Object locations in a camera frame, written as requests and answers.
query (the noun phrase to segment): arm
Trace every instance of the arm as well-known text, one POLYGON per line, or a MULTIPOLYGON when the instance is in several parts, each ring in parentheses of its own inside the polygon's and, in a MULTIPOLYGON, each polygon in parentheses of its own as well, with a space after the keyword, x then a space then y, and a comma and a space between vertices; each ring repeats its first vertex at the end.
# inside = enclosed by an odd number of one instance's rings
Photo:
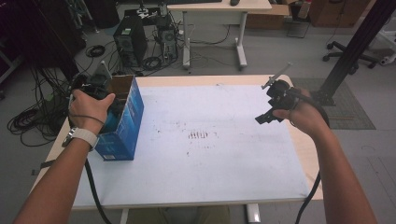
POLYGON ((327 223, 376 223, 374 212, 337 137, 319 112, 300 101, 294 110, 276 110, 274 116, 292 120, 315 143, 327 223))
MULTIPOLYGON (((99 134, 103 124, 96 119, 106 120, 114 94, 102 101, 82 91, 73 91, 73 95, 76 100, 70 106, 70 114, 76 116, 70 119, 77 127, 99 134)), ((84 140, 73 138, 30 193, 14 223, 66 223, 90 147, 84 140)))

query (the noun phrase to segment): table leg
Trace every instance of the table leg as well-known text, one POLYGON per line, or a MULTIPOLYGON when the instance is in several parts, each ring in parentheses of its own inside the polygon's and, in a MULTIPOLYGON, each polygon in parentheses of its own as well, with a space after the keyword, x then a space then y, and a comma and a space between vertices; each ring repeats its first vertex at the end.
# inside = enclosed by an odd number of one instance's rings
POLYGON ((190 68, 190 39, 187 36, 187 11, 183 11, 183 30, 184 30, 184 47, 183 47, 183 67, 190 68))
POLYGON ((244 32, 245 32, 245 24, 247 23, 247 17, 248 17, 248 13, 242 12, 241 23, 239 24, 239 36, 238 36, 238 38, 235 39, 236 51, 238 53, 239 65, 241 66, 241 68, 248 66, 247 58, 245 57, 244 47, 242 45, 242 41, 244 38, 244 32))
POLYGON ((128 213, 129 213, 128 208, 122 209, 120 224, 126 224, 126 221, 128 220, 128 213))
POLYGON ((247 223, 261 223, 259 205, 257 203, 248 203, 247 208, 247 223))

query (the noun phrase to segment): finger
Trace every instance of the finger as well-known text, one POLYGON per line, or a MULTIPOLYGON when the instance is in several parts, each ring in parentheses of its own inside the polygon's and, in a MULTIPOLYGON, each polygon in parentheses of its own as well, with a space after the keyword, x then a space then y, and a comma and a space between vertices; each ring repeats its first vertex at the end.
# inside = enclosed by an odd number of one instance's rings
POLYGON ((273 111, 273 115, 280 119, 288 119, 289 118, 289 111, 283 109, 277 109, 273 111))
POLYGON ((116 94, 110 93, 105 99, 102 101, 106 104, 106 106, 110 106, 113 104, 114 98, 116 98, 116 94))
POLYGON ((81 90, 75 89, 75 90, 72 90, 72 94, 73 94, 73 96, 75 98, 78 98, 79 96, 81 96, 81 95, 83 95, 85 93, 83 91, 81 91, 81 90))
POLYGON ((301 94, 302 95, 311 97, 311 93, 308 90, 306 90, 306 89, 300 89, 300 90, 301 90, 301 94))

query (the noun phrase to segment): black pole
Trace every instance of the black pole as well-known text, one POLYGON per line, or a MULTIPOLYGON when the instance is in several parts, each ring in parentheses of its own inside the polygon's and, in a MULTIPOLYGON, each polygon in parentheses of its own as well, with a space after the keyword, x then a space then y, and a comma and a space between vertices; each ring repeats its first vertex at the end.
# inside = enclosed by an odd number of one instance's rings
POLYGON ((332 97, 346 78, 349 69, 373 41, 395 8, 395 0, 377 0, 375 2, 320 89, 311 92, 316 101, 322 105, 332 104, 332 97))

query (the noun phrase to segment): hand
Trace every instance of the hand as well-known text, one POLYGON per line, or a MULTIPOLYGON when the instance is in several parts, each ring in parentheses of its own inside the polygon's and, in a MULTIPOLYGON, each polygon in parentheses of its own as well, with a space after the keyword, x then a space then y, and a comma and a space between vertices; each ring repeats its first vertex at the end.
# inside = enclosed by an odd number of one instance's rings
POLYGON ((71 121, 78 128, 99 134, 107 118, 107 109, 116 95, 111 93, 103 100, 96 100, 80 90, 74 90, 72 94, 75 100, 69 108, 71 121))
MULTIPOLYGON (((309 97, 307 90, 302 90, 302 94, 309 97)), ((294 126, 312 138, 323 130, 329 129, 320 113, 309 103, 300 100, 292 110, 274 110, 273 115, 288 119, 294 126)))

